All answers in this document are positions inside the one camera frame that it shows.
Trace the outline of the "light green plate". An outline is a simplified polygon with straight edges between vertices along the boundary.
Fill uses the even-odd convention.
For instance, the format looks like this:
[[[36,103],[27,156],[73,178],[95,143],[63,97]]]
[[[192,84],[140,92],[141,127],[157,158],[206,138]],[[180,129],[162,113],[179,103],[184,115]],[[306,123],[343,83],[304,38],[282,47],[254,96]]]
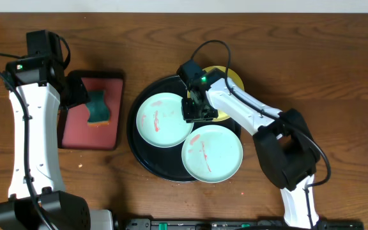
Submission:
[[[198,181],[219,183],[232,177],[243,160],[240,138],[220,125],[194,130],[183,143],[181,159],[187,172]]]
[[[170,148],[182,143],[192,132],[194,125],[184,120],[181,100],[174,93],[158,93],[139,106],[135,122],[148,144]]]

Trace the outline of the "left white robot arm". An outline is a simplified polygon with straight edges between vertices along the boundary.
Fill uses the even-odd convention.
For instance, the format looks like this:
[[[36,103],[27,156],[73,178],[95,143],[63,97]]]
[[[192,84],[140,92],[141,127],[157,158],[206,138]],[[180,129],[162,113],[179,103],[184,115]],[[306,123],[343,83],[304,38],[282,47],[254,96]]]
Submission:
[[[59,108],[80,80],[67,79],[69,57],[40,51],[9,62],[0,77],[9,91],[15,125],[14,168],[1,229],[90,229],[87,202],[65,191],[57,138]]]

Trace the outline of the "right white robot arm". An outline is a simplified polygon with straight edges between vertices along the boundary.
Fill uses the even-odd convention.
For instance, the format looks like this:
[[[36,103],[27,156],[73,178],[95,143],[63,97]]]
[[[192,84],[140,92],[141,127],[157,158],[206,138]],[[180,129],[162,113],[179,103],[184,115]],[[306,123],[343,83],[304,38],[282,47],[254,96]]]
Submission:
[[[312,229],[319,221],[314,209],[316,164],[325,154],[314,141],[303,116],[282,112],[244,92],[214,68],[180,67],[177,71],[190,98],[183,99],[186,122],[211,121],[222,111],[252,136],[265,176],[281,191],[284,221],[289,227]]]

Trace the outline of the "green orange sponge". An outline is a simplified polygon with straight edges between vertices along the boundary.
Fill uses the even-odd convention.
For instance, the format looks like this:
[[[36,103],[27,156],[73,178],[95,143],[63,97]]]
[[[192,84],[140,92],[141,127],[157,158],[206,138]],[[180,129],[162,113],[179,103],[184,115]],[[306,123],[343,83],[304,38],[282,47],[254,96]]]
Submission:
[[[88,125],[108,124],[111,112],[105,103],[105,91],[90,91],[86,107],[89,112]]]

